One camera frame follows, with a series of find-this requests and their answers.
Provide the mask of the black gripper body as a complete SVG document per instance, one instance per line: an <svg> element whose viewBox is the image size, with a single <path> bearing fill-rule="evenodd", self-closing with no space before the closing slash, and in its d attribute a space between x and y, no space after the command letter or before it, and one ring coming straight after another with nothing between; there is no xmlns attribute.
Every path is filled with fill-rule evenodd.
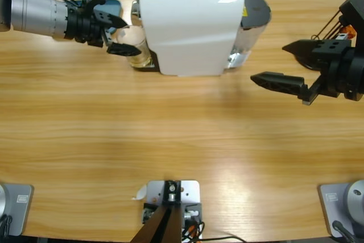
<svg viewBox="0 0 364 243"><path fill-rule="evenodd" d="M102 32L111 27L111 14L96 10L91 15L85 15L75 6L67 6L67 12L66 39L103 47Z"/></svg>
<svg viewBox="0 0 364 243"><path fill-rule="evenodd" d="M363 97L363 49L347 48L344 54L333 60L319 60L315 63L300 64L320 75L309 87L309 97L302 100L311 104L317 96L338 97L343 94L348 100L359 101Z"/></svg>

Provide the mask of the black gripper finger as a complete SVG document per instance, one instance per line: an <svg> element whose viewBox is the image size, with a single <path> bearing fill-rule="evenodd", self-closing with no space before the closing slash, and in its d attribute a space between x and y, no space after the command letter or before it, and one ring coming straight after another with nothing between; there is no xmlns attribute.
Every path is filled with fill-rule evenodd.
<svg viewBox="0 0 364 243"><path fill-rule="evenodd" d="M338 59L350 47L351 40L348 39L302 39L283 46L282 50L293 54L306 63L315 63L319 60Z"/></svg>
<svg viewBox="0 0 364 243"><path fill-rule="evenodd" d="M112 42L107 48L107 53L120 56L137 56L142 52L135 46Z"/></svg>
<svg viewBox="0 0 364 243"><path fill-rule="evenodd" d="M127 23L119 16L108 14L107 15L108 28L123 28L127 26Z"/></svg>
<svg viewBox="0 0 364 243"><path fill-rule="evenodd" d="M264 89L295 95L301 100L309 97L309 89L303 77L276 72L261 72L250 76L250 79Z"/></svg>

